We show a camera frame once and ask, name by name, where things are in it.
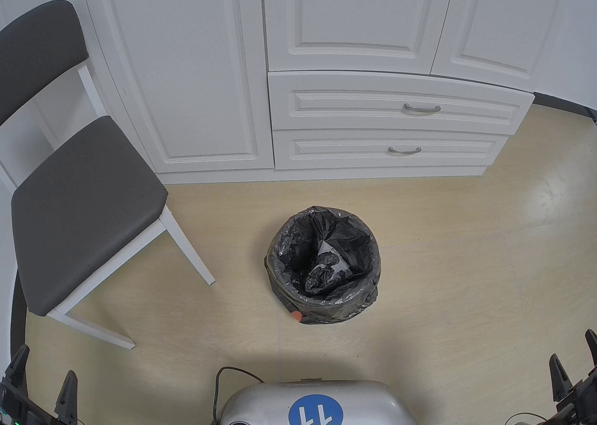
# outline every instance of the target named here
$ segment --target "gray chair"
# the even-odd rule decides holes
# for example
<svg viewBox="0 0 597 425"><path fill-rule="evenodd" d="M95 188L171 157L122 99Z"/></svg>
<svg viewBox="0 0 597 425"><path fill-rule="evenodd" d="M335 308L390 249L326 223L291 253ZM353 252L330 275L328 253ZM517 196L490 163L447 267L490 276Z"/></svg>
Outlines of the gray chair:
<svg viewBox="0 0 597 425"><path fill-rule="evenodd" d="M134 342L69 312L146 244L168 230L208 284L215 279L166 207L168 192L106 115L73 6L45 3L0 31L0 124L77 67L99 118L53 152L14 190L12 234L27 307L38 316L133 348Z"/></svg>

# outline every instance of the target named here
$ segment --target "white drawer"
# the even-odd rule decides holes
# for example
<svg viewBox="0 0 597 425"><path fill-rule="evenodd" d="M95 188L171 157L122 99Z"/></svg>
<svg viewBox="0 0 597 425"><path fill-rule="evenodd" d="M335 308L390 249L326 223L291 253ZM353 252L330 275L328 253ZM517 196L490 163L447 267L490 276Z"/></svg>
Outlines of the white drawer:
<svg viewBox="0 0 597 425"><path fill-rule="evenodd" d="M395 73L275 71L268 81L274 130L400 128L513 135L535 98L483 83ZM408 109L437 107L434 113Z"/></svg>
<svg viewBox="0 0 597 425"><path fill-rule="evenodd" d="M273 148L276 169L487 166L493 163L507 138L429 130L276 130Z"/></svg>

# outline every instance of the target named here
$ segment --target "trash inside bin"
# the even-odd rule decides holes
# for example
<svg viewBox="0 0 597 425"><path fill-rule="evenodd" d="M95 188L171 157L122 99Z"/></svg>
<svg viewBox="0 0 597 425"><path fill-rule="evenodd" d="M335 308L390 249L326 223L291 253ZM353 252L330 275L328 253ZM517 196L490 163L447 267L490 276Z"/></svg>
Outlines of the trash inside bin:
<svg viewBox="0 0 597 425"><path fill-rule="evenodd" d="M303 324L348 320L377 298L382 265L369 227L341 209L311 206L292 216L265 257L274 294Z"/></svg>

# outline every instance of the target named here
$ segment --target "metal handle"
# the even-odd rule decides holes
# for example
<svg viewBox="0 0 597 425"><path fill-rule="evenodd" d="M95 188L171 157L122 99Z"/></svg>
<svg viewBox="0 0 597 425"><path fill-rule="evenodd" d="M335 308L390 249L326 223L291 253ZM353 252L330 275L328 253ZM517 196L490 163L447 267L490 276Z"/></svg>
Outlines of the metal handle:
<svg viewBox="0 0 597 425"><path fill-rule="evenodd" d="M412 107L408 103L404 104L404 109L408 111L418 111L419 113L437 113L441 111L442 107L436 105L434 108L419 108L419 107Z"/></svg>
<svg viewBox="0 0 597 425"><path fill-rule="evenodd" d="M417 149L416 149L416 150L412 150L412 151L409 151L409 152L403 152L403 151L400 151L400 150L395 150L394 148L392 148L392 147L390 146L390 147L387 149L387 152L391 152L391 153L394 153L394 154L415 154L416 152L421 152L421 147L420 147L420 146L417 146Z"/></svg>

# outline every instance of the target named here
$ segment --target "black cable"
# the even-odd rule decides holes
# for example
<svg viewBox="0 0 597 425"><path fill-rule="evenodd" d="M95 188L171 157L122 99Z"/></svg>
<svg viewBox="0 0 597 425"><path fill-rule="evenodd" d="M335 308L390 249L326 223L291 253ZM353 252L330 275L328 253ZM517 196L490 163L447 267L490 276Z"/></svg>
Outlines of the black cable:
<svg viewBox="0 0 597 425"><path fill-rule="evenodd" d="M214 393L214 425L218 425L218 418L217 418L217 408L218 408L218 391L220 389L220 374L224 371L224 370L236 370L238 372L242 372L244 374L247 374L248 376L253 377L254 379L258 380L259 383L263 383L263 380L261 380L258 376L251 374L250 372L247 372L246 370L243 369L239 369L236 367L222 367L218 373L215 375L215 393Z"/></svg>
<svg viewBox="0 0 597 425"><path fill-rule="evenodd" d="M511 419L513 419L514 417L517 417L518 415L532 415L532 416L534 416L534 417L541 418L541 420L542 420L542 421L548 421L548 419L547 419L547 418L545 418L545 417L542 417L541 415L532 414L532 413L530 413L530 412L520 412L519 414L514 414L514 415L512 415L512 416L511 416L511 417L510 417L508 420L506 420L506 423L504 423L504 425L507 425L507 424L508 424L508 422L509 422Z"/></svg>

